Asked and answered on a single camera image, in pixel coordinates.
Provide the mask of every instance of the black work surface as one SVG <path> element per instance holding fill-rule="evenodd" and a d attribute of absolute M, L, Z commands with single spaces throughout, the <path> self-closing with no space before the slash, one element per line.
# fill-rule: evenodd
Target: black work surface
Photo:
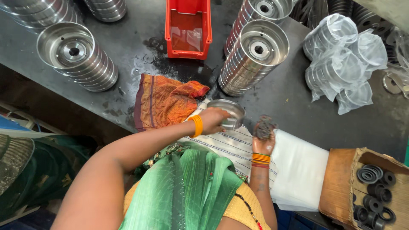
<path fill-rule="evenodd" d="M 323 149 L 368 147 L 404 161 L 409 100 L 387 93 L 379 71 L 370 80 L 373 105 L 339 116 L 337 103 L 326 98 L 311 103 L 304 78 L 310 62 L 302 51 L 302 40 L 310 30 L 296 21 L 288 18 L 282 26 L 290 41 L 288 58 L 244 96 L 228 97 L 219 91 L 216 79 L 241 0 L 211 0 L 213 42 L 205 61 L 167 58 L 164 0 L 126 2 L 128 13 L 118 22 L 103 23 L 85 13 L 85 25 L 118 65 L 119 80 L 105 92 L 88 92 L 43 63 L 36 52 L 37 36 L 5 12 L 0 12 L 0 63 L 132 132 L 136 132 L 133 109 L 140 74 L 159 74 L 182 82 L 197 80 L 211 87 L 208 96 L 238 102 L 246 109 L 245 126 L 250 132 L 259 115 L 267 114 L 280 129 Z M 331 228 L 322 214 L 303 215 Z"/>

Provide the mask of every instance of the red plastic crate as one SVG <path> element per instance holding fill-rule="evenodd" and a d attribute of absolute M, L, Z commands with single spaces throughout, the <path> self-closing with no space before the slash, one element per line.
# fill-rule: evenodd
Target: red plastic crate
<path fill-rule="evenodd" d="M 210 0 L 166 0 L 165 40 L 169 58 L 205 60 L 212 41 Z"/>

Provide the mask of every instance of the floor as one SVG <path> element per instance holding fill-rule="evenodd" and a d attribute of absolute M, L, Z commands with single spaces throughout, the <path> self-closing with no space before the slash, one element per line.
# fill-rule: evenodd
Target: floor
<path fill-rule="evenodd" d="M 0 101 L 70 135 L 90 135 L 101 145 L 131 132 L 0 64 Z"/>

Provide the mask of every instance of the red bangle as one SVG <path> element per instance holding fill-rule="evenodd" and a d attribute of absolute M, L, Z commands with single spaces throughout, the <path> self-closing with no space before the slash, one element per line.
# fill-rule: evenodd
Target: red bangle
<path fill-rule="evenodd" d="M 269 165 L 262 165 L 262 164 L 252 164 L 252 167 L 259 167 L 259 168 L 265 168 L 265 169 L 269 169 Z"/>

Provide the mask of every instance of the cardboard box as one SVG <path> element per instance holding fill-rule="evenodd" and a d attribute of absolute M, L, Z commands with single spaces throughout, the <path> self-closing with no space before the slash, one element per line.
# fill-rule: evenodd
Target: cardboard box
<path fill-rule="evenodd" d="M 362 205 L 362 198 L 367 194 L 367 184 L 360 182 L 356 176 L 357 170 L 366 164 L 391 171 L 396 177 L 396 184 L 389 188 L 392 201 L 384 204 L 395 212 L 396 222 L 386 225 L 385 230 L 409 229 L 409 168 L 367 148 L 330 150 L 319 211 L 345 229 L 359 230 L 353 218 L 352 199 L 355 193 L 355 204 Z"/>

